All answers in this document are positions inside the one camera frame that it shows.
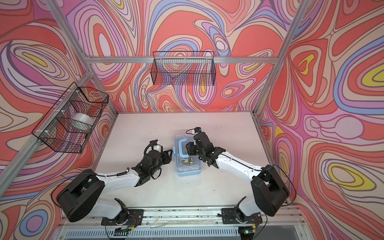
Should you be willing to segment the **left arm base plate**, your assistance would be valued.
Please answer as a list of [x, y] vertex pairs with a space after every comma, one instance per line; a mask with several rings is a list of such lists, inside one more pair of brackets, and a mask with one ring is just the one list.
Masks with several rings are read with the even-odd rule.
[[103, 218], [101, 225], [137, 227], [142, 224], [144, 212], [143, 209], [122, 210], [114, 219]]

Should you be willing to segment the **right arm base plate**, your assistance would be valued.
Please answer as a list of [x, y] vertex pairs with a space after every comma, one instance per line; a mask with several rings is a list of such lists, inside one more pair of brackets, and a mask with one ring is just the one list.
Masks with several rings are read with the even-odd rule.
[[236, 208], [222, 208], [221, 212], [218, 213], [217, 216], [222, 219], [222, 222], [225, 225], [252, 224], [258, 226], [259, 224], [263, 223], [262, 216], [260, 213], [252, 214], [251, 216], [246, 216], [239, 209]]

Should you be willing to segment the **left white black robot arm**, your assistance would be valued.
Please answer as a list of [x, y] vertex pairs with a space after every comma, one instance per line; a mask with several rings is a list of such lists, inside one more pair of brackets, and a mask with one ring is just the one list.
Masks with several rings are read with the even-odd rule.
[[102, 196], [156, 180], [162, 173], [162, 166], [172, 161], [172, 155], [172, 150], [164, 150], [153, 142], [145, 148], [142, 160], [133, 168], [111, 174], [84, 170], [58, 193], [55, 204], [72, 223], [83, 218], [104, 218], [108, 224], [124, 225], [131, 216], [128, 207], [118, 198], [108, 200]]

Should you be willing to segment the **yellow black utility knife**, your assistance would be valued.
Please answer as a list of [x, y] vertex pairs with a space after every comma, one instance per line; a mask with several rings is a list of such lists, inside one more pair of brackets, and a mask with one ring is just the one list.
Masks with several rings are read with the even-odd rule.
[[183, 165], [192, 165], [194, 163], [193, 158], [190, 156], [189, 158], [185, 158], [182, 160]]

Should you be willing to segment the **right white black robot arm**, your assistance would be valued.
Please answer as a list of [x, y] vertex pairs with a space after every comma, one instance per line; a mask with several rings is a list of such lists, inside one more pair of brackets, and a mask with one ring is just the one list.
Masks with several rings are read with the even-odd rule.
[[186, 144], [188, 154], [198, 156], [209, 167], [227, 171], [250, 184], [252, 197], [242, 198], [234, 207], [238, 220], [257, 213], [269, 217], [276, 215], [290, 195], [286, 184], [274, 166], [257, 166], [245, 162], [226, 151], [215, 147], [201, 128], [192, 129], [193, 141]]

